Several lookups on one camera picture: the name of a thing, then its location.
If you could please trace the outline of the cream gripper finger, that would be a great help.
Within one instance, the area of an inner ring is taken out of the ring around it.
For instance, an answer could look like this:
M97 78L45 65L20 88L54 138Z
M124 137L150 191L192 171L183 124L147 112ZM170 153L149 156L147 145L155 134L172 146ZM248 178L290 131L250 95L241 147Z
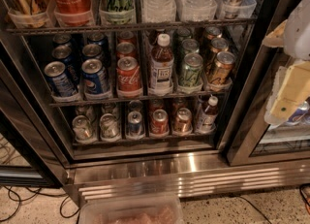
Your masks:
M268 98L264 121L278 125L286 122L310 96L310 62L297 60L289 67L280 66Z
M281 48L284 45L284 31L287 21L282 21L273 31L267 34L262 44L268 48Z

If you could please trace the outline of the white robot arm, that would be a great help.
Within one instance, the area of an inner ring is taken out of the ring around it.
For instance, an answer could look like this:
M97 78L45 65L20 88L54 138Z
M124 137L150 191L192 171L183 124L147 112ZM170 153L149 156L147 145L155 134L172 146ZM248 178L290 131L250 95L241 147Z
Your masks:
M263 38L269 48L283 48L294 60L280 66L266 104L264 121L271 125L286 122L310 96L310 0L301 0L289 17Z

